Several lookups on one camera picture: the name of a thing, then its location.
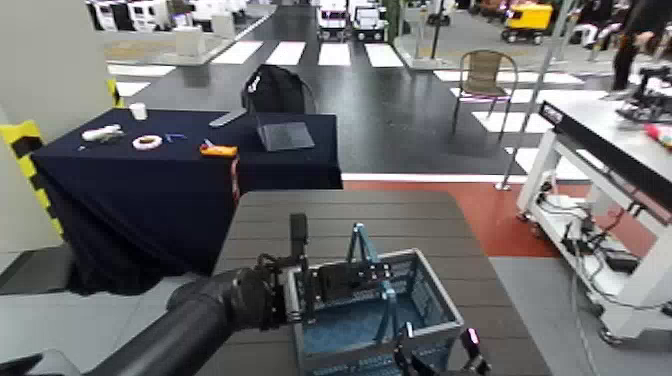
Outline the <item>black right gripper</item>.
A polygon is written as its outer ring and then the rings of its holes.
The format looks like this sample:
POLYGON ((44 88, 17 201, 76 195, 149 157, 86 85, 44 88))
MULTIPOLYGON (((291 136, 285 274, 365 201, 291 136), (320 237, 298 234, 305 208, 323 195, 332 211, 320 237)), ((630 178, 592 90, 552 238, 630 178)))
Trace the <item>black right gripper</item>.
POLYGON ((393 360, 402 376, 413 376, 416 373, 424 376, 488 376, 492 371, 491 364, 484 358, 480 350, 480 339, 474 328, 467 328, 460 335, 468 359, 459 369, 433 366, 423 359, 417 358, 415 372, 412 366, 411 351, 406 348, 406 343, 412 336, 413 326, 411 322, 402 324, 394 335, 393 360))

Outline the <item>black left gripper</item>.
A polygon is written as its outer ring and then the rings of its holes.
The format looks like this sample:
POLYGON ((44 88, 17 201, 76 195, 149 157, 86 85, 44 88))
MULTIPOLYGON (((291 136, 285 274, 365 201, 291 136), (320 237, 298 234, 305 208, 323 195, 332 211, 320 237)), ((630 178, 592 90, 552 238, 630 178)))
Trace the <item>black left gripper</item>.
MULTIPOLYGON (((302 321, 302 313, 288 311, 285 303, 284 285, 280 281, 283 270, 295 267, 305 258, 308 244, 308 219, 305 213, 290 215, 291 256, 259 256, 253 272, 263 284, 263 305, 260 330, 274 330, 288 324, 302 321)), ((360 265, 356 263, 336 263, 323 265, 318 269, 319 290, 323 301, 349 298, 362 287, 360 265)))

